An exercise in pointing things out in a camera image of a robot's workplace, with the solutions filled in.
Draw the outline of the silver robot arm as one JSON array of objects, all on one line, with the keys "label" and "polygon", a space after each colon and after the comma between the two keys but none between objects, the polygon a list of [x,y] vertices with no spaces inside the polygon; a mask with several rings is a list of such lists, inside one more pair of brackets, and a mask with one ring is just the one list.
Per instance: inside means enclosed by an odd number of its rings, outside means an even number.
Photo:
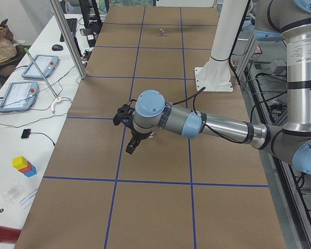
[{"label": "silver robot arm", "polygon": [[134,107],[123,105],[113,119],[114,125],[131,130],[126,151],[133,153],[159,127],[189,139],[204,133],[249,144],[311,175],[311,1],[258,1],[254,36],[287,43],[288,113],[282,127],[183,108],[155,90],[146,90]]}]

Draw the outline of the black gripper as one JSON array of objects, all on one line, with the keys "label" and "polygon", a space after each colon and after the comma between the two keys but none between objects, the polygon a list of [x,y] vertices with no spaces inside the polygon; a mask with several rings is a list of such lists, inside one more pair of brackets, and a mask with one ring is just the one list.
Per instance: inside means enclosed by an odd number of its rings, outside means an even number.
[{"label": "black gripper", "polygon": [[113,123],[115,126],[118,126],[119,124],[122,123],[125,127],[131,130],[132,138],[129,141],[125,149],[125,151],[130,155],[133,154],[135,149],[140,144],[141,140],[144,140],[152,136],[152,131],[147,132],[147,133],[141,133],[141,132],[138,132],[133,127],[133,117],[134,117],[134,111],[135,111],[135,108],[131,106],[133,102],[136,102],[136,100],[130,99],[127,104],[124,104],[122,107],[118,108],[117,113],[113,118]]}]

